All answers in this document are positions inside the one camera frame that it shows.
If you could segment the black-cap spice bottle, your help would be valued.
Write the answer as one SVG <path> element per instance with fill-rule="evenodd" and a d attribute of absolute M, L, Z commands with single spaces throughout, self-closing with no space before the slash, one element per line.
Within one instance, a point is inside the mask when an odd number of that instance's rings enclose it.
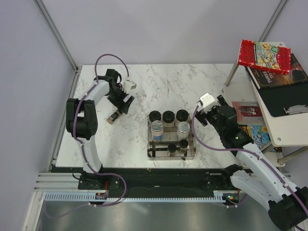
<path fill-rule="evenodd" d="M 117 121 L 119 119 L 119 117 L 122 115 L 122 113 L 119 110 L 116 110 L 115 112 L 113 112 L 107 119 L 106 121 L 112 125 L 113 123 L 115 123 L 115 121 Z"/>
<path fill-rule="evenodd" d="M 188 141 L 186 139 L 179 141 L 179 153 L 186 154 L 188 148 Z"/>
<path fill-rule="evenodd" d="M 177 146 L 175 144 L 169 144 L 167 147 L 168 156 L 174 157 L 177 151 Z"/>

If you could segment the clear three-slot organizer tray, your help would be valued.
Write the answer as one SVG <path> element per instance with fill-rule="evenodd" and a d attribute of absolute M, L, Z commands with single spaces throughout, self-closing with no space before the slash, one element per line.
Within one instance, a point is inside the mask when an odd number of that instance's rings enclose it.
<path fill-rule="evenodd" d="M 191 118 L 188 117 L 187 122 L 191 126 Z M 195 157 L 196 149 L 193 141 L 192 128 L 190 127 L 189 136 L 186 139 L 188 141 L 188 148 L 186 154 L 179 153 L 179 140 L 177 140 L 177 127 L 179 122 L 176 122 L 173 127 L 164 127 L 163 137 L 161 141 L 153 141 L 151 135 L 151 124 L 149 123 L 149 115 L 147 116 L 147 157 L 152 161 L 160 160 L 192 160 Z M 167 147 L 169 144 L 175 144 L 177 151 L 174 157 L 168 156 Z"/>

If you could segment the blue-label bottle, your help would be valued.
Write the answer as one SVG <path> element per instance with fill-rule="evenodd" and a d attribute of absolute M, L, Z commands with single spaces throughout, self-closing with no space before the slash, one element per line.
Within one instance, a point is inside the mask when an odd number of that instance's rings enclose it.
<path fill-rule="evenodd" d="M 177 127 L 177 140 L 186 140 L 189 136 L 190 124 L 186 121 L 180 122 Z"/>
<path fill-rule="evenodd" d="M 161 141 L 163 137 L 164 125 L 160 120 L 151 123 L 151 135 L 153 141 Z"/>

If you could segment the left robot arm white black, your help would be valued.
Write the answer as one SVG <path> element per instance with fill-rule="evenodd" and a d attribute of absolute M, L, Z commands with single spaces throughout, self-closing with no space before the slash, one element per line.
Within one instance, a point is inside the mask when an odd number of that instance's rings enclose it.
<path fill-rule="evenodd" d="M 99 160 L 95 135 L 98 130 L 96 105 L 103 97 L 117 108 L 110 117 L 116 120 L 127 114 L 134 97 L 127 94 L 121 83 L 122 76 L 114 69 L 107 69 L 104 76 L 96 76 L 90 88 L 79 98 L 69 98 L 66 102 L 66 130 L 79 145 L 83 161 L 83 171 L 79 178 L 79 188 L 87 186 L 101 189 L 105 176 L 100 174 L 103 164 Z"/>

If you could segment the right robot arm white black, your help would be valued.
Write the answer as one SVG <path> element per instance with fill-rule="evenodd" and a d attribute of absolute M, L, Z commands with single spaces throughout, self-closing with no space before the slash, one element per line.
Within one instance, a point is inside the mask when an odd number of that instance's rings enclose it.
<path fill-rule="evenodd" d="M 219 152 L 230 151 L 244 162 L 256 175 L 256 179 L 242 167 L 233 164 L 223 169 L 221 186 L 243 190 L 262 205 L 274 225 L 281 231 L 298 228 L 308 218 L 308 188 L 299 188 L 282 174 L 260 151 L 252 138 L 237 123 L 236 110 L 223 96 L 214 98 L 209 93 L 200 97 L 192 119 L 203 126 L 211 124 L 218 133 L 223 148 L 201 145 Z"/>

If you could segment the black knob-lid glass jar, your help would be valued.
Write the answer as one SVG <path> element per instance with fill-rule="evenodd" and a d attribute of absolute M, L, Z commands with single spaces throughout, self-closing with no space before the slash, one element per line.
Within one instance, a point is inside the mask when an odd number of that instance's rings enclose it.
<path fill-rule="evenodd" d="M 161 121 L 161 113 L 159 111 L 151 111 L 149 113 L 149 123 L 153 123 L 154 121 Z"/>

